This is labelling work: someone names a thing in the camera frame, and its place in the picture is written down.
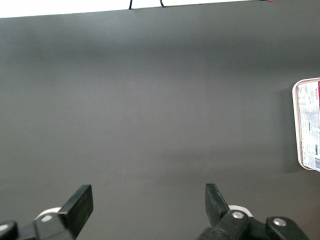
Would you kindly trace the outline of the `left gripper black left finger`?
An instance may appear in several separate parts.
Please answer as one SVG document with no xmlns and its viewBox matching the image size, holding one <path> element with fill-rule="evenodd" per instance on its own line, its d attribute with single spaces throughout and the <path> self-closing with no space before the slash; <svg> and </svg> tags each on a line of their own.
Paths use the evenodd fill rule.
<svg viewBox="0 0 320 240">
<path fill-rule="evenodd" d="M 61 207 L 42 211 L 30 224 L 14 220 L 0 223 L 2 240 L 75 240 L 93 212 L 93 193 L 84 184 Z"/>
</svg>

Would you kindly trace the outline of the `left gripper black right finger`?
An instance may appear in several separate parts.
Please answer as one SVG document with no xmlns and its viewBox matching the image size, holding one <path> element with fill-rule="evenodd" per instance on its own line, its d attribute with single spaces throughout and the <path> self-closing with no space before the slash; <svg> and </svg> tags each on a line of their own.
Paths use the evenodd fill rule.
<svg viewBox="0 0 320 240">
<path fill-rule="evenodd" d="M 204 229 L 199 240 L 308 239 L 303 230 L 287 217 L 271 216 L 262 223 L 247 208 L 228 205 L 213 183 L 205 186 L 205 210 L 211 227 Z"/>
</svg>

